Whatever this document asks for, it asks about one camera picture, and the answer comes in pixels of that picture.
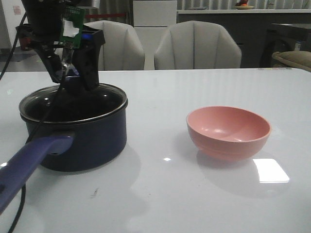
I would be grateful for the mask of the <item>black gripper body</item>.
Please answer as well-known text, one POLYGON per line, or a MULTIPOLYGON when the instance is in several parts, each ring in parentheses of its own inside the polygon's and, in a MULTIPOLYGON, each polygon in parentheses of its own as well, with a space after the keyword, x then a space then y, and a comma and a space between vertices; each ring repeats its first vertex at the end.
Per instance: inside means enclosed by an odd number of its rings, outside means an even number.
MULTIPOLYGON (((34 43, 44 47, 55 47, 68 50, 76 50, 60 46, 59 36, 62 29, 62 14, 67 5, 86 8, 80 5, 79 0, 23 0, 28 23, 17 27, 21 38, 30 39, 28 47, 34 48, 34 43)), ((102 46, 105 43, 104 33, 83 24, 80 48, 87 45, 102 46)))

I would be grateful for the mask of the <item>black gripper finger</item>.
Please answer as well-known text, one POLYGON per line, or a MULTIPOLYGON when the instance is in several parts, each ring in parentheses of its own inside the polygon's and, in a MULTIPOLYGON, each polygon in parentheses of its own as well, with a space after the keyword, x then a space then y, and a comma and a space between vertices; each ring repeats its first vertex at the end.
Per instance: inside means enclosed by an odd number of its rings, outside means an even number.
POLYGON ((34 51, 38 54, 51 80, 60 83, 62 79, 62 66, 59 55, 55 54, 54 48, 37 47, 34 51))
POLYGON ((76 49, 73 53, 72 63, 78 71, 85 90, 93 90, 99 85, 98 60, 101 46, 87 45, 76 49))

